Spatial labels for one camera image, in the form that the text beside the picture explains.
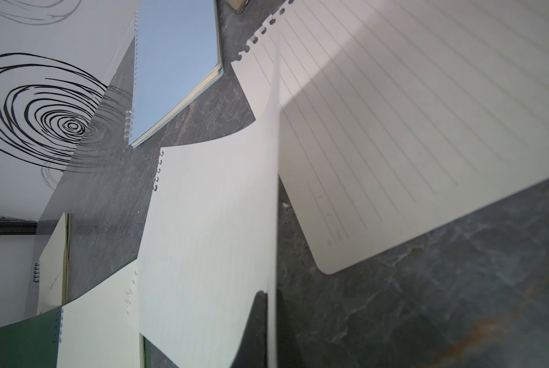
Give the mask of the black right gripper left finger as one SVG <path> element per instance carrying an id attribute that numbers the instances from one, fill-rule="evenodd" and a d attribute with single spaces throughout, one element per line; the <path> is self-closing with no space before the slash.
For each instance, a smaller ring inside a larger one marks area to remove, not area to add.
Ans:
<path id="1" fill-rule="evenodd" d="M 259 291 L 254 298 L 242 340 L 231 368 L 267 367 L 268 295 Z"/>

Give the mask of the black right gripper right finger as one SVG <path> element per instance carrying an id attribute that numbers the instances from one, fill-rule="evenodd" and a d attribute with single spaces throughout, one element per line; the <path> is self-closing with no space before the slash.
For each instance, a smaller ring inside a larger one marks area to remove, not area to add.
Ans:
<path id="1" fill-rule="evenodd" d="M 301 355 L 288 308 L 280 289 L 277 290 L 277 360 L 279 368 L 305 368 L 305 361 Z"/>

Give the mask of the green spiral notepad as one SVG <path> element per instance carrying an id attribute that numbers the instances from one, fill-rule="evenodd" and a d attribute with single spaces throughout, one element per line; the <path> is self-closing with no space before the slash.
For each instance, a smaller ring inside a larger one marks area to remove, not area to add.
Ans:
<path id="1" fill-rule="evenodd" d="M 144 367 L 136 262 L 72 302 L 0 328 L 0 367 Z"/>

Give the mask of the torn lined paper page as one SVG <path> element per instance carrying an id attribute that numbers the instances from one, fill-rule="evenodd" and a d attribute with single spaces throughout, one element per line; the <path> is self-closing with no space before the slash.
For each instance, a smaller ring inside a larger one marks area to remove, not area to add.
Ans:
<path id="1" fill-rule="evenodd" d="M 549 1 L 289 1 L 232 63 L 254 113 L 275 64 L 325 274 L 549 178 Z"/>

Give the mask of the light blue spiral notebook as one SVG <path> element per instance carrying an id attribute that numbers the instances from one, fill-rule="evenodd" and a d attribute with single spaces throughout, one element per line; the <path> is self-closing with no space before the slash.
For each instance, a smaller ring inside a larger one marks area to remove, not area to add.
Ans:
<path id="1" fill-rule="evenodd" d="M 138 147 L 222 75 L 215 1 L 142 1 L 126 138 Z"/>

